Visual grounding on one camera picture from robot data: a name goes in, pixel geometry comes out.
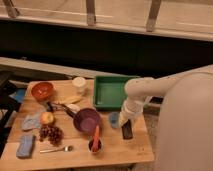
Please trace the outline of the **cream gripper fingers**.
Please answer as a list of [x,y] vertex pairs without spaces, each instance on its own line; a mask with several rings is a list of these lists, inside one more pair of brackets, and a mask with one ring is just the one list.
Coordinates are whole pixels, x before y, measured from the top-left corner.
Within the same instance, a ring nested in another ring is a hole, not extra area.
[[119,116],[119,126],[122,127],[127,122],[133,123],[133,120],[131,118],[127,118],[124,115]]

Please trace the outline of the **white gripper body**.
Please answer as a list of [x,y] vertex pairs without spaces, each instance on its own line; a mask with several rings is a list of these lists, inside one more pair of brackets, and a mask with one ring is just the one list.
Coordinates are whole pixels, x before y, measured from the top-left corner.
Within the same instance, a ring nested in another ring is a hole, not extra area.
[[133,100],[130,98],[127,98],[121,108],[121,111],[119,113],[120,115],[124,115],[127,118],[131,118],[133,120],[134,124],[138,117],[143,113],[143,108],[146,105],[146,100]]

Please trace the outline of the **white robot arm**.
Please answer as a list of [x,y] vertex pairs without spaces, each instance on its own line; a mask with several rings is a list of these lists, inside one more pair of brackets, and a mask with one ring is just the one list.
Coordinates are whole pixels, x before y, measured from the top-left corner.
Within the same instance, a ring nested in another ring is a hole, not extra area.
[[150,97],[163,99],[154,171],[213,171],[213,64],[125,84],[119,124],[134,120]]

